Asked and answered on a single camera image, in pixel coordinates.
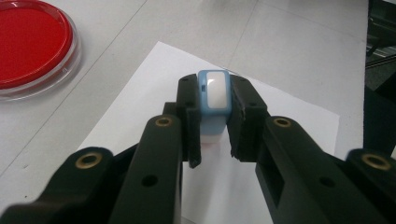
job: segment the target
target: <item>white paper sheet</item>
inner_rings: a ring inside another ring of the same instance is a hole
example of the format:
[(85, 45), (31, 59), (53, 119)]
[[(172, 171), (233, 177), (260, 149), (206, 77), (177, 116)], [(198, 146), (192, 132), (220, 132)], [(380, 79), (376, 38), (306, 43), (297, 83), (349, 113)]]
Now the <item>white paper sheet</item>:
[[(106, 147), (118, 154), (138, 143), (146, 122), (162, 113), (165, 102), (176, 100), (178, 80), (204, 69), (221, 68), (157, 43), (80, 148)], [(271, 115), (295, 119), (326, 152), (334, 154), (339, 116), (248, 79)], [(240, 163), (230, 151), (225, 133), (218, 144), (202, 145), (200, 166), (192, 170), (184, 164), (182, 216), (197, 224), (271, 223), (255, 164)]]

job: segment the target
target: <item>red petri dish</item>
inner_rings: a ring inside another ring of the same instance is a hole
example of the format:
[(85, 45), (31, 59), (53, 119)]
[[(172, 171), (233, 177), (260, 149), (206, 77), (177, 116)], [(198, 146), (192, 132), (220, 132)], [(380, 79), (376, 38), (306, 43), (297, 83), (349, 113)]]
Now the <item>red petri dish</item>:
[(0, 100), (34, 95), (69, 74), (79, 61), (76, 32), (50, 4), (0, 2)]

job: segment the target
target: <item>small blue object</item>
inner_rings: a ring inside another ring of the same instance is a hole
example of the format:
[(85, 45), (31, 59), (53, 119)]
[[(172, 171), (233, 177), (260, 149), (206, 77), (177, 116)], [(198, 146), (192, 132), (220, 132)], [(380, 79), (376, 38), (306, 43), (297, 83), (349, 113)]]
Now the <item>small blue object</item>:
[(231, 115), (231, 81), (225, 70), (202, 70), (198, 73), (201, 103), (201, 141), (219, 141)]

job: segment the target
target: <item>petri dish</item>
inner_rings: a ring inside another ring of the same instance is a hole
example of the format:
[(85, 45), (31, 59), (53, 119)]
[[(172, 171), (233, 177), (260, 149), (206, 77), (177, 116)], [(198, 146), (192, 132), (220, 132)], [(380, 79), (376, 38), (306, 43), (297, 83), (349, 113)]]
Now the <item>petri dish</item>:
[(31, 97), (77, 72), (76, 25), (59, 8), (33, 0), (0, 2), (0, 101)]

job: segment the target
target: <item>white table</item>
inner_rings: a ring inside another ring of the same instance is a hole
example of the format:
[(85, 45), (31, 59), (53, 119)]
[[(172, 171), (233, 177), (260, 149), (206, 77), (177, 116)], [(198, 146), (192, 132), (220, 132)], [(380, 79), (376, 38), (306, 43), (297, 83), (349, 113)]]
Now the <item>white table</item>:
[(77, 25), (82, 64), (58, 90), (0, 104), (0, 211), (35, 199), (157, 41), (340, 115), (336, 156), (362, 145), (367, 1), (48, 2)]

